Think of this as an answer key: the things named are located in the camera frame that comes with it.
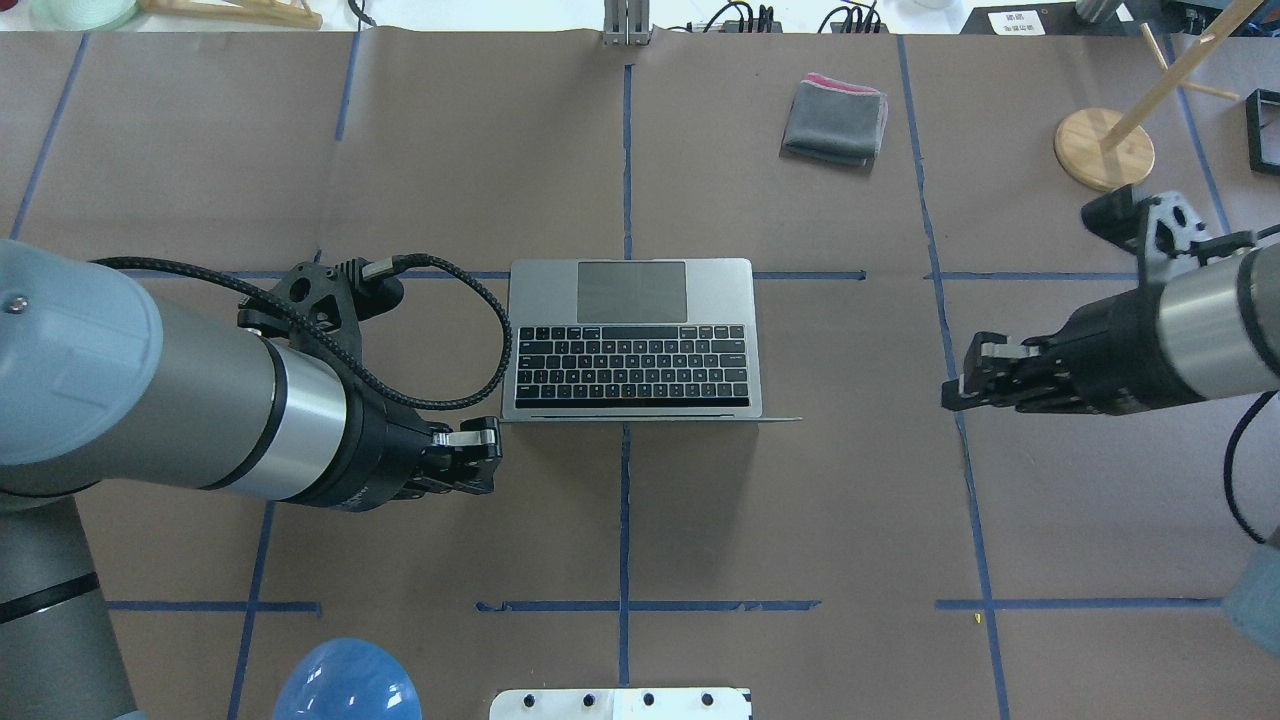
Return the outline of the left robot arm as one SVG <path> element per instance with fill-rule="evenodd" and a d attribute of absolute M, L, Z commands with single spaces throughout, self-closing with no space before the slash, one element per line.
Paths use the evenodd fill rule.
<path fill-rule="evenodd" d="M 457 428 L 362 363 L 360 323 L 403 297 L 428 254 L 301 263 L 270 290 L 155 258 L 76 261 L 3 241 L 3 716 L 138 719 L 76 496 L 102 480 L 344 512 L 485 495 L 499 421 Z"/>

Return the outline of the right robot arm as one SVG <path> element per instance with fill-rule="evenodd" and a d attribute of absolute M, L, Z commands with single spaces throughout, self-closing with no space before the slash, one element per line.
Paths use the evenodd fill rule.
<path fill-rule="evenodd" d="M 1276 246 L 1142 282 L 1079 307 L 1051 334 L 1012 343 L 977 333 L 940 401 L 950 411 L 1121 416 L 1247 395 L 1253 402 L 1222 454 L 1222 493 L 1256 548 L 1222 611 L 1247 639 L 1276 653 L 1277 534 L 1249 524 L 1235 487 L 1240 442 L 1277 397 Z"/>

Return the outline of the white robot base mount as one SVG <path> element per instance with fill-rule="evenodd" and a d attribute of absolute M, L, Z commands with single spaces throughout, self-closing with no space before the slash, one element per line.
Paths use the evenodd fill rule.
<path fill-rule="evenodd" d="M 753 719 L 750 691 L 641 687 L 502 691 L 490 719 Z"/>

